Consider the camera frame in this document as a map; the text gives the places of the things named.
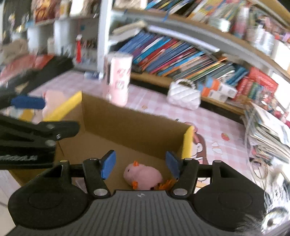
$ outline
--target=cartoon character sticker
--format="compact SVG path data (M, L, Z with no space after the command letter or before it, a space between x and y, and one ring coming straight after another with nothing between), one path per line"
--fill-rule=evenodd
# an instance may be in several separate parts
M200 164L208 165L209 162L206 157L206 143L204 138L197 133L198 128L191 122L185 122L185 124L192 125L194 127L193 132L193 149L191 153L191 158L198 160Z

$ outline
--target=pink checkered tablecloth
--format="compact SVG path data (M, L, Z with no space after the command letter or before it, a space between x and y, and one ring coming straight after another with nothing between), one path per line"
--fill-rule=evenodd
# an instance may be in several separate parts
M54 78L31 92L31 95L41 96L47 90L62 91L68 98L80 90L93 96L101 96L102 93L98 81L89 80L84 77L83 73L75 71L69 71ZM214 160L222 160L251 179L246 163L247 153L243 144L245 134L243 125L203 108L191 111L170 105L165 95L134 85L129 86L126 107L165 116L179 122L193 123L197 128L197 134L201 136L201 139L204 138L205 143L202 144L202 148L200 144L194 145L192 155L205 149L206 153L200 152L200 155L206 155L209 164Z

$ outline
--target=book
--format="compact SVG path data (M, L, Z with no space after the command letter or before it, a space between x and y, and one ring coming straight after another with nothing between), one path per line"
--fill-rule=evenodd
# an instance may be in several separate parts
M187 76L186 78L191 80L192 82L204 82L207 75L209 75L211 72L215 71L216 69L220 68L221 66L223 66L223 63L217 62L202 71L198 71L194 74Z
M162 54L162 56L158 59L158 61L152 62L146 68L146 71L148 73L150 73L151 71L153 71L154 69L156 69L158 66L166 63L171 58L174 58L175 56L179 55L180 53L182 53L182 52L184 52L184 51L186 51L186 50L188 50L190 48L193 48L193 47L190 46L188 43L179 41L178 43L174 44L170 48L166 49L166 51L164 52L164 54Z
M169 61L169 62L172 62L172 63L170 63L170 64L166 63L166 66L163 67L161 70L159 70L158 73L163 72L164 70L168 69L169 67L176 65L177 63L181 62L182 60L185 60L185 59L193 56L194 54L196 54L198 52L199 51L197 51L196 49L194 49L193 52L187 53L183 57L181 57L181 55L179 55L177 58L174 58L171 61Z
M139 63L144 60L147 56L149 56L152 52L154 52L156 49L160 48L161 46L163 46L164 44L166 44L167 42L169 42L171 40L170 37L164 37L163 39L161 39L159 42L157 42L155 45L153 45L152 47L150 47L148 50L146 50L144 53L142 53L139 57L137 57L136 59L133 60L134 64L139 65Z
M235 64L234 68L235 68L235 75L226 81L226 84L228 84L228 85L231 85L233 82L237 81L241 76L244 77L245 72L248 73L248 70L241 65Z
M136 58L137 56L139 56L141 54L141 52L151 43L155 42L155 40L157 40L158 38L160 38L160 35L155 35L153 38L149 39L146 43L144 43L140 48L136 49L132 55L133 58Z
M193 0L182 0L181 2L174 5L172 8L169 9L169 15L176 13L178 10L183 8L185 5L191 3Z
M163 8L167 7L171 2L173 2L174 0L168 0L166 1L164 4L162 4L160 7L158 7L158 10L164 10Z
M198 56L201 56L201 55L203 55L203 54L204 54L204 52L198 52L198 53L195 53L195 54L192 55L191 57L182 60L181 62L177 63L176 65L171 66L171 67L167 68L166 70L164 70L164 71L162 71L162 72L159 72L158 75L164 77L164 76L170 74L171 72L173 72L173 71L179 69L180 66L183 65L184 63L189 64L189 63L191 63L191 61L192 61L194 58L196 58L196 57L198 57Z
M254 97L255 93L257 92L258 87L259 87L259 84L257 82L254 82L253 85L252 85L252 88L251 88L251 90L249 92L249 95L248 95L249 99L254 100L253 97Z
M207 71L208 69L219 65L222 61L224 61L226 59L227 59L227 57L221 57L221 58L219 58L219 60L217 62L214 62L211 65L209 65L208 67L206 67L206 68L204 68L202 70L199 70L199 71L197 71L197 72L195 72L193 74L188 75L187 77L185 77L185 79L190 79L190 78L192 78L192 77L194 77L196 75L202 74L203 72Z
M167 76L168 77L173 77L173 73L179 75L180 73L182 73L183 71L187 70L187 69L190 69L192 67L194 67L197 63L199 63L199 59L201 58L202 56L198 56L196 58L194 58L193 60L190 61L190 63L185 63L185 64L182 64L179 66L179 68L175 71L173 71L172 73L168 74Z
M183 13L183 16L188 17L192 11L198 6L198 4L200 4L202 0L195 0L192 5L186 10L185 13Z
M210 16L223 2L224 0L207 0L207 2L198 10L194 10L194 14L191 14L191 19L195 21L204 22L208 16Z
M200 3L195 7L195 9L189 14L188 18L192 19L195 14L207 3L208 0L202 0Z
M161 2L161 0L153 0L150 3L147 4L147 7L145 8L145 10L148 10L152 7L154 7L157 3Z
M149 64L152 62L152 60L156 60L159 56L161 56L162 53L165 52L166 49L176 44L177 42L178 42L178 39L171 39L169 42L159 47L154 52L152 52L149 56L147 56L145 59L139 62L138 66L142 67L142 70L145 70L147 66L149 66Z
M179 77L186 76L188 73L193 73L194 71L199 70L203 66L206 66L212 62L213 61L207 55L203 55L197 61L183 67L182 70L177 70L170 73L168 76L172 77L174 80L179 79Z
M188 75L191 75L191 74L193 74L193 73L199 71L200 68L205 68L205 67L209 66L210 64L211 64L211 62L207 62L207 63L203 64L202 66L200 66L200 65L193 66L193 67L191 67L191 68L185 70L185 71L182 72L182 73L178 73L178 74L174 75L172 78L173 78L174 80L182 79L182 78L184 78L184 77L186 77L186 76L188 76Z
M161 0L159 3L157 3L153 8L159 9L163 4L167 3L169 0Z
M132 39L130 39L123 47L121 47L118 51L119 52L124 52L128 47L130 47L131 45L135 44L136 42L139 42L139 40L144 37L145 32L141 31L140 33L138 33L135 37L133 37Z
M237 86L237 84L238 84L238 82L245 76L245 75L247 75L249 73L249 71L248 70L245 70L240 76L238 76L238 77L235 77L235 76L233 76L233 78L235 78L233 81L232 81L232 83L230 83L229 85L230 86L233 86L233 87L235 87L235 86Z
M253 85L253 81L249 78L244 90L242 91L242 94L248 97L251 91L252 85Z
M275 92L278 88L278 84L270 76L266 75L256 67L250 69L248 77L254 82L266 87L270 92Z
M151 39L153 35L151 33L145 33L143 37L136 43L133 43L131 46L127 47L123 52L132 54L136 49L140 48L144 43Z
M249 81L249 77L247 77L247 76L244 76L244 78L239 81L239 83L238 83L238 85L236 87L238 92L237 92L237 95L233 98L234 101L237 100L237 98L242 94L242 92L243 92L244 88L246 87L248 81Z
M182 58L184 58L185 56L195 52L196 49L195 48L191 48L191 49L186 49L185 51L183 51L181 54L179 54L178 56L172 58L171 60L165 62L164 64L162 64L161 66L157 67L156 69L154 69L153 71L150 72L150 74L154 74L157 73L159 71L161 71L162 69L168 68L169 66L171 66L172 64L174 64L175 62L182 60Z
M163 40L165 38L165 36L160 36L158 37L154 42L152 42L151 44L147 45L142 51L141 53L133 58L133 61L136 60L139 56L141 56L143 53L145 53L148 49L152 48L155 44L157 44L160 40Z

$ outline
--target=red box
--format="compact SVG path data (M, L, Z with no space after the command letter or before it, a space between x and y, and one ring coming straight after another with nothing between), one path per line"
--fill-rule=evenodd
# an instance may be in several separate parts
M237 100L237 98L242 94L242 92L243 92L244 88L246 87L248 81L249 81L249 77L248 76L245 76L244 78L242 78L239 81L239 83L238 83L238 85L236 87L238 92L237 92L237 95L233 98L234 101Z
M278 88L278 84L270 76L266 75L256 67L250 69L248 77L254 82L267 87L270 92L275 92Z

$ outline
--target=logo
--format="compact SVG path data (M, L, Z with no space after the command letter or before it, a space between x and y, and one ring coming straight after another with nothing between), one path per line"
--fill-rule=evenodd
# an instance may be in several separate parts
M0 161L36 161L38 156L0 156Z
M138 196L139 198L142 198L142 197L145 197L145 194L144 194L144 193L139 193L139 194L137 194L137 196Z

